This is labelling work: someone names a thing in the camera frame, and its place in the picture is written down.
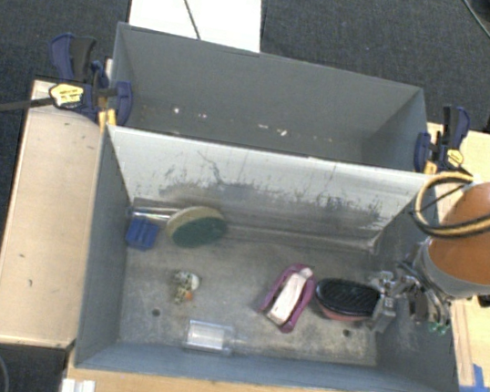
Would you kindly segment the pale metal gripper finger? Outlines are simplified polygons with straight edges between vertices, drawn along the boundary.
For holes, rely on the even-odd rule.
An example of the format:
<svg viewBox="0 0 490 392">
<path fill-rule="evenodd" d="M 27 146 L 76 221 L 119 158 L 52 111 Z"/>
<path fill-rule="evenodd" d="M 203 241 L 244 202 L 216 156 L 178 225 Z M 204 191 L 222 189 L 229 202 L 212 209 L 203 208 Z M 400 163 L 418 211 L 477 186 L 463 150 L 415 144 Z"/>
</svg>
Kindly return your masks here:
<svg viewBox="0 0 490 392">
<path fill-rule="evenodd" d="M 396 301 L 392 297 L 381 297 L 373 311 L 370 328 L 373 332 L 383 333 L 396 316 Z"/>
</svg>

